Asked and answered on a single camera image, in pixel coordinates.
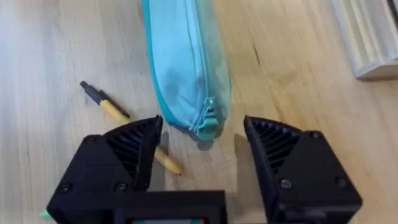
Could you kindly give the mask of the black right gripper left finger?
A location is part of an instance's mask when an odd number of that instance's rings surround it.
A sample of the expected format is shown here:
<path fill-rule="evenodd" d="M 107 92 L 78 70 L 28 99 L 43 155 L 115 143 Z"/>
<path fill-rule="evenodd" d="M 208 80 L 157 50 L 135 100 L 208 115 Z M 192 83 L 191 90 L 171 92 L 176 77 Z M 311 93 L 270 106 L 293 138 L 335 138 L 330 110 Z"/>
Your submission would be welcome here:
<path fill-rule="evenodd" d="M 116 209 L 150 186 L 163 119 L 157 115 L 88 135 L 46 211 L 57 223 L 114 223 Z"/>

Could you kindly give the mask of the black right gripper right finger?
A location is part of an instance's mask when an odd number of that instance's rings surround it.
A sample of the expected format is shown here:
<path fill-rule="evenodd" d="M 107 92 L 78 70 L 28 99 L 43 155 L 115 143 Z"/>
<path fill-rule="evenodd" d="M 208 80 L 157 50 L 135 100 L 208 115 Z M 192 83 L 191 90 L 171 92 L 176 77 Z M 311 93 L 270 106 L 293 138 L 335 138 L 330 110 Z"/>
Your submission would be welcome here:
<path fill-rule="evenodd" d="M 268 223 L 348 224 L 363 200 L 320 131 L 245 116 Z"/>

